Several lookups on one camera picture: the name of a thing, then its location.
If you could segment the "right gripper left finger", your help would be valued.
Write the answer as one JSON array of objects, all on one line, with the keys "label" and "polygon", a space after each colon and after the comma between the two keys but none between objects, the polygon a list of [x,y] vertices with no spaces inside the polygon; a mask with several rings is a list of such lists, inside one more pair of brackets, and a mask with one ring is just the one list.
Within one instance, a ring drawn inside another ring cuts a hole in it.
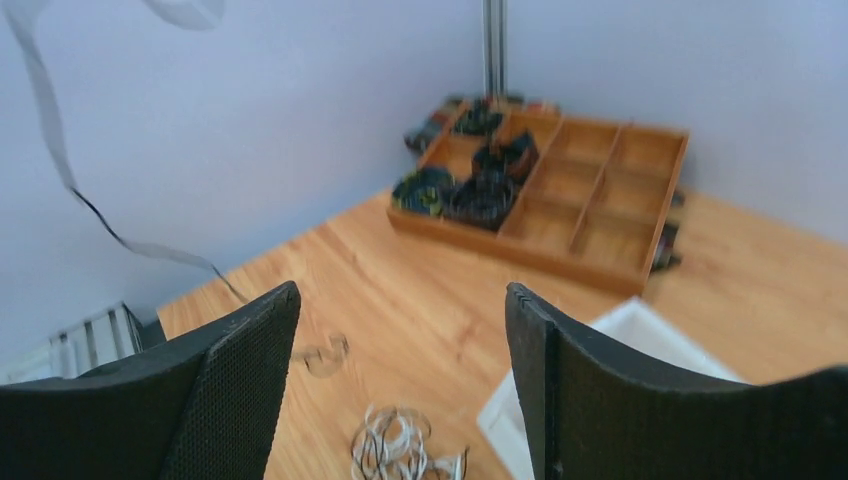
[{"label": "right gripper left finger", "polygon": [[300,308],[288,281],[79,377],[3,386],[2,477],[262,478]]}]

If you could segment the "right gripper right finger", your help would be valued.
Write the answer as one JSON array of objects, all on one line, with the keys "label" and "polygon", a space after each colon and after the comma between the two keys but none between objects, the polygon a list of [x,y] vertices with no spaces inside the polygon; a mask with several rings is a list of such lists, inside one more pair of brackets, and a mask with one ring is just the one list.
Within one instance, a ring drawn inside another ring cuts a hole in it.
[{"label": "right gripper right finger", "polygon": [[538,479],[843,479],[847,368],[765,385],[687,370],[510,283],[505,328]]}]

